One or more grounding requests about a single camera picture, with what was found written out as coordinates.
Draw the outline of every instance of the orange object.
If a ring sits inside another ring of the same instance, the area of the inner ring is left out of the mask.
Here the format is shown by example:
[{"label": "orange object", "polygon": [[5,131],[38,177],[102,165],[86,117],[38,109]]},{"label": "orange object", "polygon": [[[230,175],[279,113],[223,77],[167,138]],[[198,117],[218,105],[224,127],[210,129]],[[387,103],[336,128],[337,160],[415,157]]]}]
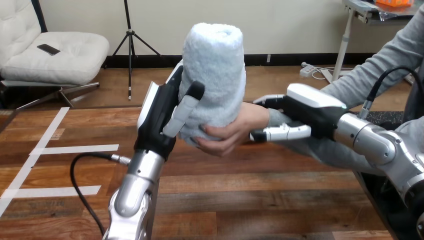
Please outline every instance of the orange object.
[{"label": "orange object", "polygon": [[392,7],[405,7],[412,6],[414,0],[375,0],[375,2]]}]

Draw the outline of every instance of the chair leg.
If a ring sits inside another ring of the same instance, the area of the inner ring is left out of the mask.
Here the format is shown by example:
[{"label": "chair leg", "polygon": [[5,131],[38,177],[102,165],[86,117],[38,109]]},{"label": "chair leg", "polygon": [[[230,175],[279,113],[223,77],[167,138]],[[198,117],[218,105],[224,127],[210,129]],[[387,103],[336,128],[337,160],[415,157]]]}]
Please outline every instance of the chair leg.
[{"label": "chair leg", "polygon": [[61,98],[65,103],[66,103],[66,105],[68,105],[68,107],[70,107],[70,108],[73,108],[74,107],[74,105],[72,105],[72,103],[69,101],[69,99],[66,97],[66,95],[65,95],[65,93],[64,93],[64,90],[63,89],[60,89],[58,92],[57,92],[57,96],[59,97],[59,98]]},{"label": "chair leg", "polygon": [[56,96],[57,96],[57,92],[50,93],[47,96],[44,96],[44,97],[42,97],[40,99],[34,100],[34,101],[32,101],[32,102],[30,102],[28,104],[25,104],[23,106],[20,106],[20,107],[16,108],[16,110],[22,110],[22,109],[26,109],[26,108],[29,108],[29,107],[32,107],[32,106],[35,106],[35,105],[38,105],[38,104],[42,104],[44,102],[47,102],[47,101],[56,99],[57,98]]},{"label": "chair leg", "polygon": [[100,86],[100,84],[98,82],[93,82],[93,83],[82,85],[82,86],[68,87],[68,88],[63,89],[62,91],[63,91],[64,94],[70,94],[70,93],[81,91],[83,89],[88,89],[88,88],[92,88],[92,87],[99,87],[99,86]]},{"label": "chair leg", "polygon": [[70,93],[74,93],[77,91],[81,91],[84,89],[88,89],[88,88],[94,88],[94,87],[99,87],[100,84],[98,82],[94,82],[94,83],[90,83],[90,84],[86,84],[86,85],[82,85],[82,86],[75,86],[75,87],[69,87],[69,88],[61,88],[58,91],[55,91],[53,93],[50,93],[47,96],[44,96],[40,99],[37,99],[35,101],[32,101],[28,104],[25,104],[23,106],[20,106],[18,108],[16,108],[16,110],[22,110],[22,109],[26,109],[29,107],[33,107],[35,105],[38,104],[42,104],[44,102],[47,102],[49,100],[53,100],[53,99],[62,99],[69,107],[73,108],[74,106],[72,105],[71,101],[69,101],[69,99],[66,97],[66,94],[70,94]]}]

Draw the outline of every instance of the human hand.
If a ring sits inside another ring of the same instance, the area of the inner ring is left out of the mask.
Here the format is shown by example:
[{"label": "human hand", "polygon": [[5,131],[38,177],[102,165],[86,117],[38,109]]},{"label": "human hand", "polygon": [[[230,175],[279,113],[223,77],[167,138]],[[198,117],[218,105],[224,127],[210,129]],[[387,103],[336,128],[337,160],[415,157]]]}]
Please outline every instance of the human hand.
[{"label": "human hand", "polygon": [[243,102],[237,118],[225,127],[201,126],[211,137],[221,141],[206,140],[194,137],[199,148],[208,154],[223,157],[231,153],[238,145],[249,140],[249,132],[254,129],[266,128],[270,120],[268,109],[252,103]]}]

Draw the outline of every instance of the desk leg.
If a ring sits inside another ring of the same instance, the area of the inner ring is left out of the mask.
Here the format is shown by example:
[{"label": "desk leg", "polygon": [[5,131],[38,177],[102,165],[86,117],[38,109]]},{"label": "desk leg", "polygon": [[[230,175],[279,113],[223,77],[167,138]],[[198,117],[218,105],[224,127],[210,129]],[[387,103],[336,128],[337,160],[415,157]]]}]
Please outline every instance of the desk leg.
[{"label": "desk leg", "polygon": [[337,62],[335,63],[334,73],[330,83],[339,79],[340,71],[342,70],[343,60],[345,59],[346,50],[348,49],[349,38],[351,35],[352,20],[354,19],[355,11],[349,9],[349,18],[347,19],[346,30],[341,39],[340,50],[338,51]]}]

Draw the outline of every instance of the wooden table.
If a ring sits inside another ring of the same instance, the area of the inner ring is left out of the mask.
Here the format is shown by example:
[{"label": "wooden table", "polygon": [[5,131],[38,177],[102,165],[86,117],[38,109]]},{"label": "wooden table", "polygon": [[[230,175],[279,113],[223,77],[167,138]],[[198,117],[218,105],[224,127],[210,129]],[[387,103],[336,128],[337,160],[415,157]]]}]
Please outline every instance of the wooden table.
[{"label": "wooden table", "polygon": [[[139,113],[137,107],[15,112],[0,133],[0,209],[7,206],[0,239],[100,240],[79,198],[62,196],[72,187],[77,153],[70,152],[118,145],[111,153],[130,157]],[[109,199],[126,167],[88,158],[75,172],[80,186],[100,186],[87,199],[107,227]],[[273,144],[244,145],[218,158],[180,140],[162,172],[153,238],[392,239],[351,171]]]}]

